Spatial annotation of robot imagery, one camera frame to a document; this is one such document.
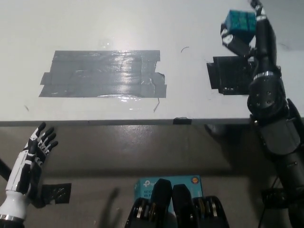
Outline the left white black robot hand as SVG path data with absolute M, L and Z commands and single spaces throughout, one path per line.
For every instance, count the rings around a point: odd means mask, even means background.
M 58 145 L 54 128 L 45 127 L 42 122 L 35 129 L 15 161 L 5 189 L 6 198 L 0 206 L 3 220 L 24 221 L 29 204 L 39 195 L 42 166 Z

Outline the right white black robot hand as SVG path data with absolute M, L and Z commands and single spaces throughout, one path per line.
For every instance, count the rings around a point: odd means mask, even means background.
M 258 0 L 250 2 L 251 7 L 255 10 L 255 37 L 256 44 L 252 48 L 244 38 L 232 30 L 226 23 L 221 24 L 222 44 L 228 50 L 239 57 L 255 57 L 257 60 L 257 70 L 255 77 L 269 72 L 273 75 L 281 76 L 281 71 L 276 65 L 277 49 L 276 36 L 268 20 L 262 3 Z

